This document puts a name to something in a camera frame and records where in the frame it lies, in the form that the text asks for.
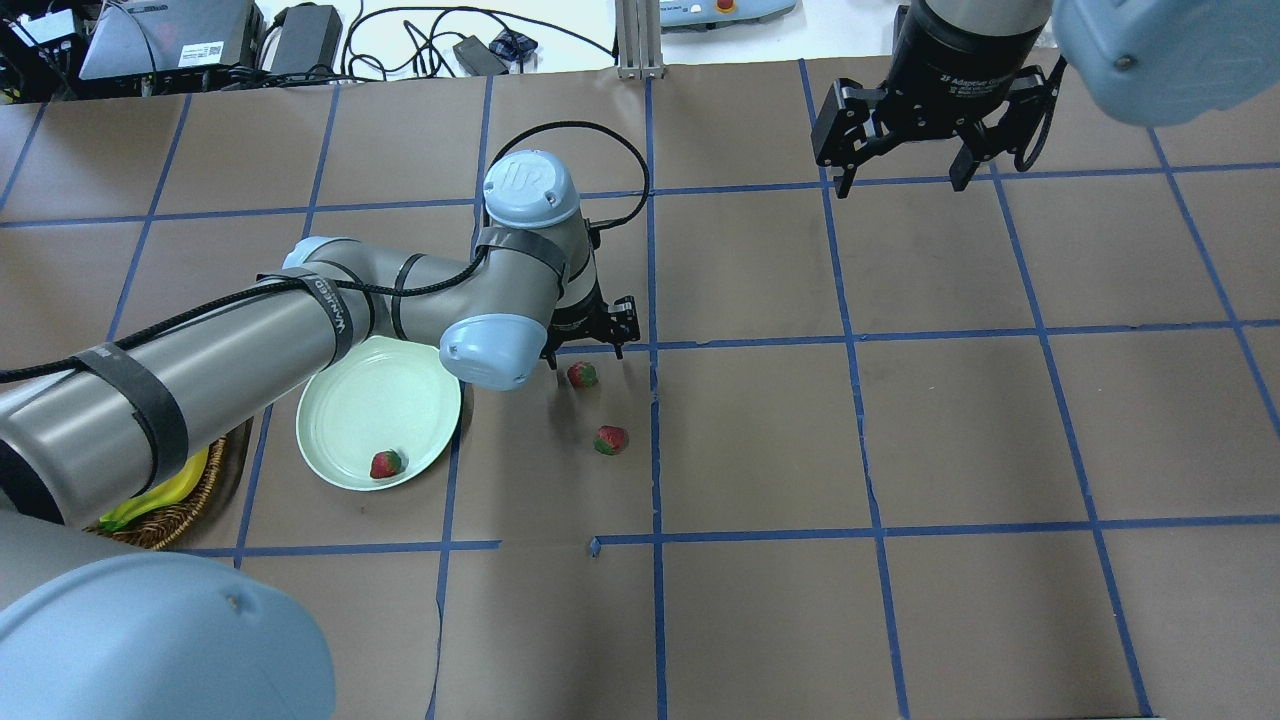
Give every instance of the strawberry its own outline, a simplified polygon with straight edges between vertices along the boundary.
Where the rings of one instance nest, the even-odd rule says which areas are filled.
[[[617,455],[627,447],[627,432],[613,425],[600,425],[595,430],[595,451],[604,455]]]
[[[585,360],[579,360],[570,365],[564,374],[568,375],[568,384],[576,388],[591,387],[600,382],[600,378],[595,374],[595,365]]]
[[[381,480],[404,471],[404,459],[394,450],[384,450],[374,455],[374,461],[369,466],[369,477]]]

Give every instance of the white plate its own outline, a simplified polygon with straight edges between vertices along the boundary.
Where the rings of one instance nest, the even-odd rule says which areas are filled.
[[[347,489],[398,486],[449,445],[462,391],[429,345],[371,337],[307,382],[298,404],[298,450],[325,480]],[[369,477],[374,455],[394,450],[404,471]]]

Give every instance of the barcode sticker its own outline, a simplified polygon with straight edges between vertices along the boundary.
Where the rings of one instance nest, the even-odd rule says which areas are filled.
[[[196,42],[182,46],[182,56],[178,58],[179,68],[192,68],[216,63],[223,58],[224,42]]]

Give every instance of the yellow banana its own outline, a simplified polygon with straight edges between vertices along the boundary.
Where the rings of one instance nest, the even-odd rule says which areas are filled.
[[[164,507],[175,502],[182,502],[191,491],[195,489],[200,477],[205,473],[205,464],[209,462],[209,448],[202,447],[200,452],[191,456],[187,464],[178,470],[178,474],[148,489],[138,497],[129,498],[114,510],[97,519],[97,524],[106,532],[114,533],[124,529],[134,518],[143,512],[150,512],[156,507]]]

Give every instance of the brown basket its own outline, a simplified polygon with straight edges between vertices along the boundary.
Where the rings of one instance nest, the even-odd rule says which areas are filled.
[[[97,525],[84,528],[84,532],[148,550],[169,547],[207,511],[214,507],[221,510],[227,500],[234,495],[241,471],[244,469],[252,425],[253,420],[246,420],[209,446],[205,471],[201,473],[191,495],[180,502],[156,507],[134,518],[125,528],[114,533]]]

